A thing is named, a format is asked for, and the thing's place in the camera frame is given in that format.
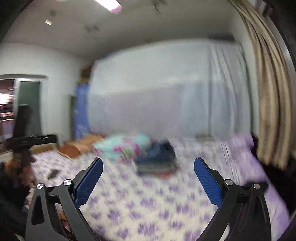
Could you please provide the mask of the blue denim jeans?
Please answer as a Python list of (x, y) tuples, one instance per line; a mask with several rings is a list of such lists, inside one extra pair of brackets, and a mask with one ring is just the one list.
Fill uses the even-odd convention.
[(154, 142), (136, 159), (137, 166), (174, 163), (176, 154), (170, 142)]

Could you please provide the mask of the small black phone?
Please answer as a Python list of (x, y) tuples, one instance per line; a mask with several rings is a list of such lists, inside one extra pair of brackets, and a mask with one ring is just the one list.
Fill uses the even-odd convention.
[(52, 170), (51, 173), (49, 174), (49, 176), (47, 177), (48, 180), (52, 180), (53, 178), (55, 178), (58, 174), (59, 174), (59, 170)]

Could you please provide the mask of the brown orange pillow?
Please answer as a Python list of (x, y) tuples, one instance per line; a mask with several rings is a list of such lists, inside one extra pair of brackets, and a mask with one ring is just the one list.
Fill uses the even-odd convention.
[(60, 155), (74, 160), (81, 156), (84, 153), (87, 153), (92, 150), (92, 145), (96, 142), (101, 142), (104, 140), (104, 137), (97, 134), (89, 134), (85, 137), (75, 140), (66, 142), (64, 145), (57, 149), (57, 153)]

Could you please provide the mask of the green door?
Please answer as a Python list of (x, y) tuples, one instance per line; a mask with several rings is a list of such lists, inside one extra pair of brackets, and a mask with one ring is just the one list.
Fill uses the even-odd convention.
[(41, 82), (21, 81), (18, 89), (18, 104), (28, 105), (30, 120), (27, 127), (27, 136), (42, 134), (41, 127)]

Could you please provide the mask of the purple floral bed sheet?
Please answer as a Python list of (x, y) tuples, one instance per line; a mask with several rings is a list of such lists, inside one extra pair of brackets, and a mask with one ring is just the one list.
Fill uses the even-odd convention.
[[(134, 159), (129, 163), (102, 160), (91, 150), (70, 160), (48, 151), (35, 156), (32, 165), (37, 184), (59, 186), (87, 169), (95, 158), (103, 161), (103, 173), (86, 204), (79, 207), (89, 226), (100, 240), (198, 240), (217, 206), (208, 199), (194, 172), (194, 161), (201, 157), (210, 169), (223, 179), (246, 186), (248, 182), (267, 182), (264, 194), (267, 204), (271, 240), (286, 240), (291, 226), (290, 214), (283, 199), (269, 181), (251, 149), (250, 134), (239, 134), (225, 140), (173, 138), (177, 170), (168, 179), (156, 174), (137, 173)], [(52, 180), (52, 170), (59, 174)], [(56, 210), (69, 240), (75, 240), (61, 204)]]

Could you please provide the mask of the beige brick-pattern curtain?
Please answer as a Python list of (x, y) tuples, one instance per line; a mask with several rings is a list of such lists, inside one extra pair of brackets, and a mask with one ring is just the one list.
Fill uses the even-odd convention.
[(292, 152), (292, 97), (287, 64), (267, 21), (249, 1), (232, 1), (254, 50), (259, 96), (258, 160), (285, 169)]

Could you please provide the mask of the red blue folded garment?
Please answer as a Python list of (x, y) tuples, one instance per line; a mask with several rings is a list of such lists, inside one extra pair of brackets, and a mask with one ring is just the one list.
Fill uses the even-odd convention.
[(168, 179), (168, 178), (171, 178), (172, 176), (174, 175), (174, 172), (164, 172), (164, 173), (158, 173), (157, 176), (159, 178), (162, 178), (162, 179)]

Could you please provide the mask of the floral teal pink blanket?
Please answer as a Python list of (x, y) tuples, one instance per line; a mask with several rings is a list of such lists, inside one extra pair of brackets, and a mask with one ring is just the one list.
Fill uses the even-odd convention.
[(122, 133), (105, 137), (92, 144), (93, 151), (102, 160), (129, 163), (151, 146), (151, 138), (143, 133)]

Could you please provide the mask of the grey folded garment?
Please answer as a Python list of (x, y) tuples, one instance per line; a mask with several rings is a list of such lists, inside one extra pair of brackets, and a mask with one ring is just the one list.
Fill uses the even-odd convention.
[(168, 174), (177, 170), (177, 165), (172, 163), (147, 164), (136, 166), (137, 173), (141, 175), (148, 174)]

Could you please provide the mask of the lavender headboard cover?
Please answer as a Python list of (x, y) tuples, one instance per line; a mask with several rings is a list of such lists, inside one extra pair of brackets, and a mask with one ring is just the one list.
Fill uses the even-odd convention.
[(88, 94), (90, 127), (107, 135), (226, 138), (251, 131), (241, 47), (175, 40), (126, 49), (97, 60)]

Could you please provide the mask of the ceiling fluorescent light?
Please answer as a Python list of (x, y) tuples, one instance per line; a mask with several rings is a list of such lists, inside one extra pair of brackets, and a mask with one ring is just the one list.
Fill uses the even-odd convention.
[(95, 0), (95, 1), (109, 11), (113, 11), (115, 9), (121, 9), (121, 4), (117, 0)]

